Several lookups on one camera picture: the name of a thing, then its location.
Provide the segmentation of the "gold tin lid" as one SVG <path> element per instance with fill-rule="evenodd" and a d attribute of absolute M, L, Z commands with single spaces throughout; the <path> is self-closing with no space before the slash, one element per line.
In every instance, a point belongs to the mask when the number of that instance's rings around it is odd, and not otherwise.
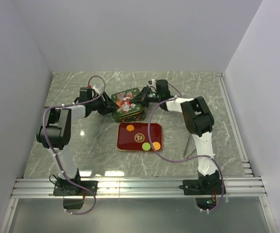
<path fill-rule="evenodd" d="M 132 89 L 124 90 L 121 92 L 117 92 L 111 95 L 111 100 L 115 102 L 119 108 L 117 109 L 119 112 L 125 111 L 128 112 L 131 109 L 134 109 L 135 107 L 143 107 L 142 104 L 137 103 L 130 103 L 130 100 L 134 98 L 136 95 L 138 95 L 140 92 L 139 88 L 135 87 Z"/>

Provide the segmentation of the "green cookie tin box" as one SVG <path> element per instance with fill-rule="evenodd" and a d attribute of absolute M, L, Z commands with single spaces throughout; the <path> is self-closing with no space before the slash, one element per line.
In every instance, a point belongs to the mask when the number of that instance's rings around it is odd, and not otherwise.
<path fill-rule="evenodd" d="M 128 112 L 116 110 L 112 113 L 112 118 L 116 123 L 142 121 L 145 117 L 144 107 L 135 107 Z"/>

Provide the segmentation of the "brown round cookie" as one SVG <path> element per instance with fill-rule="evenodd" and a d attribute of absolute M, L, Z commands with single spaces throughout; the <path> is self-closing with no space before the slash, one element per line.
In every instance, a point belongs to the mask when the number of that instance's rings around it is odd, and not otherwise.
<path fill-rule="evenodd" d="M 135 129 L 135 127 L 134 127 L 133 125 L 128 125 L 128 126 L 126 127 L 126 130 L 129 131 L 129 132 L 134 131 L 134 129 Z"/>

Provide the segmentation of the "metal tweezers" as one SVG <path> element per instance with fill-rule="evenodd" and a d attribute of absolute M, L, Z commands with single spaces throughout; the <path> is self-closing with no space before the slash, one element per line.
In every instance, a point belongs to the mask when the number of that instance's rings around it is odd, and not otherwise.
<path fill-rule="evenodd" d="M 193 136 L 190 134 L 183 152 L 183 159 L 189 158 L 196 153 L 196 146 Z"/>

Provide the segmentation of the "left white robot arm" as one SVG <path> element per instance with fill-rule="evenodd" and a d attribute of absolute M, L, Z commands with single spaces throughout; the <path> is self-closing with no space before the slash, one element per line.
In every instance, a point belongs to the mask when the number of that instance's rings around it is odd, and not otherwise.
<path fill-rule="evenodd" d="M 67 146 L 71 139 L 72 122 L 88 117 L 93 111 L 104 116 L 118 108 L 104 90 L 99 91 L 96 86 L 90 85 L 80 88 L 79 96 L 71 105 L 43 108 L 36 140 L 48 149 L 59 170 L 55 188 L 69 195 L 82 191 L 80 173 Z"/>

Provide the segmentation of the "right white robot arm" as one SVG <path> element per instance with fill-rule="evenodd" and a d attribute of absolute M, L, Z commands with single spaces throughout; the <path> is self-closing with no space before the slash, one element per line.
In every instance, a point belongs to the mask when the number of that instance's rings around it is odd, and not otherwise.
<path fill-rule="evenodd" d="M 183 160 L 170 160 L 163 157 L 153 145 L 150 133 L 151 122 L 148 122 L 148 140 L 153 151 L 163 160 L 170 163 L 183 163 L 189 160 L 198 159 L 198 180 L 197 187 L 200 192 L 209 194 L 218 185 L 224 187 L 221 168 L 214 159 L 212 146 L 212 132 L 214 117 L 203 97 L 183 98 L 178 91 L 173 96 L 169 87 L 174 87 L 167 80 L 151 80 L 141 92 L 131 100 L 131 103 L 140 103 L 149 106 L 150 103 L 157 103 L 158 107 L 167 112 L 181 113 L 188 132 L 192 135 L 197 155 Z"/>

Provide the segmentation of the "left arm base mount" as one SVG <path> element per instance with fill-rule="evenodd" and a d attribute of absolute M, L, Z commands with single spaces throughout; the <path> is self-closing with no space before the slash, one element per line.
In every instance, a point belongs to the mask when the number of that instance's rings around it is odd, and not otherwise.
<path fill-rule="evenodd" d="M 96 194 L 98 181 L 80 181 L 79 185 L 88 189 L 93 194 Z M 67 180 L 56 181 L 53 189 L 53 195 L 59 197 L 66 197 L 66 196 L 82 196 L 83 192 L 85 191 L 86 196 L 92 196 L 91 193 L 87 192 L 86 190 L 77 187 L 69 183 Z"/>

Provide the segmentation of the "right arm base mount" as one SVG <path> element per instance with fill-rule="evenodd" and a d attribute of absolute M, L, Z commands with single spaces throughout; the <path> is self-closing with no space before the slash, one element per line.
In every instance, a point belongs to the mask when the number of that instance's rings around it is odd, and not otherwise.
<path fill-rule="evenodd" d="M 211 195 L 213 191 L 216 191 L 217 195 L 226 194 L 226 189 L 223 189 L 221 180 L 209 183 L 201 180 L 183 180 L 179 188 L 183 190 L 185 196 Z"/>

